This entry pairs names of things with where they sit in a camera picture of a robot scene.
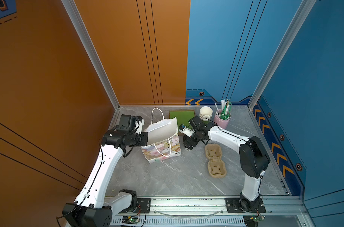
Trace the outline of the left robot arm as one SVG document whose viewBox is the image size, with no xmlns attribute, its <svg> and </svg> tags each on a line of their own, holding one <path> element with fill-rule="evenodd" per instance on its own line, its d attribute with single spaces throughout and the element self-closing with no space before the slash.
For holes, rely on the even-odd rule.
<svg viewBox="0 0 344 227">
<path fill-rule="evenodd" d="M 132 212 L 137 208 L 137 193 L 121 190 L 108 205 L 104 204 L 106 190 L 120 158 L 130 154 L 127 147 L 147 145 L 148 134 L 142 131 L 141 116 L 123 114 L 119 124 L 101 138 L 99 154 L 91 174 L 73 203 L 66 203 L 62 210 L 72 227 L 108 227 L 115 214 Z"/>
</svg>

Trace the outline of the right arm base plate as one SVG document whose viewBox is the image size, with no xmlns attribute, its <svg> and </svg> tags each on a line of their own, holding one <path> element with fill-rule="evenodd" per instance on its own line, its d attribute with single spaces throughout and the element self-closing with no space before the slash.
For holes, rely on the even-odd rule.
<svg viewBox="0 0 344 227">
<path fill-rule="evenodd" d="M 266 213 L 262 197 L 254 201 L 245 198 L 225 198 L 228 213 Z"/>
</svg>

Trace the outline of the cartoon animal paper gift bag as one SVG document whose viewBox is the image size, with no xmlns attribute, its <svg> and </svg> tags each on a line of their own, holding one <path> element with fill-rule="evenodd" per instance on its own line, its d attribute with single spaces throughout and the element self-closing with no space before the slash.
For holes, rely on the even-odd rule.
<svg viewBox="0 0 344 227">
<path fill-rule="evenodd" d="M 150 164 L 181 155 L 177 118 L 162 115 L 162 120 L 151 123 L 144 132 L 148 133 L 148 141 L 141 150 Z"/>
</svg>

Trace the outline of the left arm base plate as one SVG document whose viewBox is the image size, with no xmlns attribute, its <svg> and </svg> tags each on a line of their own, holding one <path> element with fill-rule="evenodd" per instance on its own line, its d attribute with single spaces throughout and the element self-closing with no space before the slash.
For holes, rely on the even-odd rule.
<svg viewBox="0 0 344 227">
<path fill-rule="evenodd" d="M 145 213 L 149 214 L 151 208 L 151 199 L 150 198 L 137 198 L 137 203 L 135 208 L 131 208 L 127 210 L 127 213 L 137 214 L 137 213 Z"/>
</svg>

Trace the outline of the black plastic cup lid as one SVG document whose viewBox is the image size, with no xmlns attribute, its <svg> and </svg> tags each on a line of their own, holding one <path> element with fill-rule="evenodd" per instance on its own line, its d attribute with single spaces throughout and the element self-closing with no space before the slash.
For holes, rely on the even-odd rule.
<svg viewBox="0 0 344 227">
<path fill-rule="evenodd" d="M 184 140 L 183 146 L 185 147 L 186 150 L 191 151 L 194 149 L 195 145 L 191 140 Z"/>
</svg>

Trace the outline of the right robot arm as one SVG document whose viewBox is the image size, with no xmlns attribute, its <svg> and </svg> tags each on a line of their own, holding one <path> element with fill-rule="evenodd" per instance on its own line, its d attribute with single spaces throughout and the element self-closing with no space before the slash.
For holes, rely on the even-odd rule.
<svg viewBox="0 0 344 227">
<path fill-rule="evenodd" d="M 198 116 L 190 119 L 188 126 L 180 125 L 179 131 L 183 133 L 182 141 L 186 150 L 193 150 L 199 142 L 205 144 L 211 176 L 221 177 L 227 172 L 221 160 L 222 150 L 215 144 L 209 144 L 209 141 L 221 143 L 239 154 L 240 166 L 245 174 L 244 186 L 238 200 L 226 200 L 228 212 L 266 212 L 261 185 L 270 164 L 270 157 L 259 137 L 244 137 L 229 132 L 212 121 L 204 123 Z"/>
</svg>

